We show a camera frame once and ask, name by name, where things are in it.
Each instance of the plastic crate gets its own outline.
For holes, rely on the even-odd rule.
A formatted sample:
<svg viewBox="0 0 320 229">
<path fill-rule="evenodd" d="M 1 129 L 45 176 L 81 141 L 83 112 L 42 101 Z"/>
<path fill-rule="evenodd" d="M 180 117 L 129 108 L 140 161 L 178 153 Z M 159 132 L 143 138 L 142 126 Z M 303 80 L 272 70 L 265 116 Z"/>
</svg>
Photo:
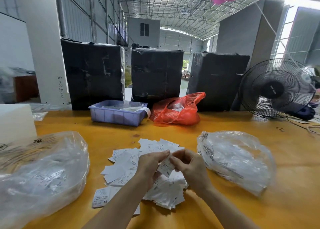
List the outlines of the plastic crate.
<svg viewBox="0 0 320 229">
<path fill-rule="evenodd" d="M 121 103 L 124 103 L 124 101 L 106 100 L 91 105 L 89 107 L 91 112 L 91 120 L 94 122 L 109 122 L 135 127 L 139 126 L 139 124 L 147 114 L 144 110 L 140 110 L 137 112 L 129 112 L 116 109 L 102 108 L 102 106 L 113 106 Z"/>
</svg>

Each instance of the wooden table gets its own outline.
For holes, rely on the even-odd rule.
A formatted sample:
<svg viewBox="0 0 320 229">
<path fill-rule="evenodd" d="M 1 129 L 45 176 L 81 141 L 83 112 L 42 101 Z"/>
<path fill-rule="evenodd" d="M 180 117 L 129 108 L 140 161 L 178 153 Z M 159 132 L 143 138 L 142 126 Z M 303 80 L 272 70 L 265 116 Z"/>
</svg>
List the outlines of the wooden table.
<svg viewBox="0 0 320 229">
<path fill-rule="evenodd" d="M 114 149 L 139 148 L 138 140 L 160 138 L 196 150 L 197 136 L 203 131 L 243 131 L 267 146 L 276 161 L 277 175 L 258 199 L 242 188 L 209 171 L 214 186 L 261 228 L 320 228 L 320 135 L 287 121 L 253 121 L 247 112 L 202 113 L 199 124 L 186 127 L 156 124 L 144 119 L 135 128 L 92 123 L 87 111 L 50 112 L 36 122 L 38 135 L 75 130 L 86 140 L 90 172 L 82 195 L 70 205 L 48 217 L 29 223 L 26 229 L 81 228 L 99 209 L 92 209 L 94 192 L 104 187 L 100 172 Z M 213 212 L 192 190 L 174 211 L 142 201 L 141 215 L 131 219 L 129 229 L 215 229 L 222 228 Z"/>
</svg>

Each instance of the electric fan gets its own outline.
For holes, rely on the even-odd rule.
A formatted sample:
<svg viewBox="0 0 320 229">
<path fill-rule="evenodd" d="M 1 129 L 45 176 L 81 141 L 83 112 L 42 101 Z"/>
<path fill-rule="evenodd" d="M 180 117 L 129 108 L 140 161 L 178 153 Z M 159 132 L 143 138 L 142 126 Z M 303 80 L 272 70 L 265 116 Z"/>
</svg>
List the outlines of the electric fan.
<svg viewBox="0 0 320 229">
<path fill-rule="evenodd" d="M 290 59 L 263 61 L 243 75 L 238 97 L 257 116 L 287 117 L 307 106 L 313 98 L 311 76 L 310 69 Z"/>
</svg>

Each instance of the size tag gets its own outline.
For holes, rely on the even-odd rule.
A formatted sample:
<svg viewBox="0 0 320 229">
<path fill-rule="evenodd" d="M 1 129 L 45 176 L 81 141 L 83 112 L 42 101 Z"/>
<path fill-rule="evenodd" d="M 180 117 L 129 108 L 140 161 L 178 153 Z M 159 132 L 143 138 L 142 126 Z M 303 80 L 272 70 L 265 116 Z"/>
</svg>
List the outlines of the size tag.
<svg viewBox="0 0 320 229">
<path fill-rule="evenodd" d="M 174 170 L 174 165 L 170 162 L 169 158 L 172 157 L 172 154 L 168 156 L 163 162 L 159 165 L 157 171 L 161 172 L 166 177 L 169 177 L 172 171 Z"/>
<path fill-rule="evenodd" d="M 94 194 L 92 208 L 99 208 L 105 206 L 109 201 L 110 187 L 97 189 Z"/>
</svg>

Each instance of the black box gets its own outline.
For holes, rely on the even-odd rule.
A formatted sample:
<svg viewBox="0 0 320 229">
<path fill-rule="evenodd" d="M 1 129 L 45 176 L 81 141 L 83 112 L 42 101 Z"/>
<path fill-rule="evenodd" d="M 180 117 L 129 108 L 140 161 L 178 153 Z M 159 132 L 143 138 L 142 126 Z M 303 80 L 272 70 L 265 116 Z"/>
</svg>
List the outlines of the black box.
<svg viewBox="0 0 320 229">
<path fill-rule="evenodd" d="M 179 97 L 183 50 L 131 49 L 132 100 L 148 103 Z"/>
<path fill-rule="evenodd" d="M 198 111 L 229 111 L 250 56 L 194 53 L 187 94 L 205 92 Z"/>
<path fill-rule="evenodd" d="M 104 100 L 123 100 L 123 47 L 66 39 L 61 45 L 73 110 L 88 110 Z"/>
</svg>

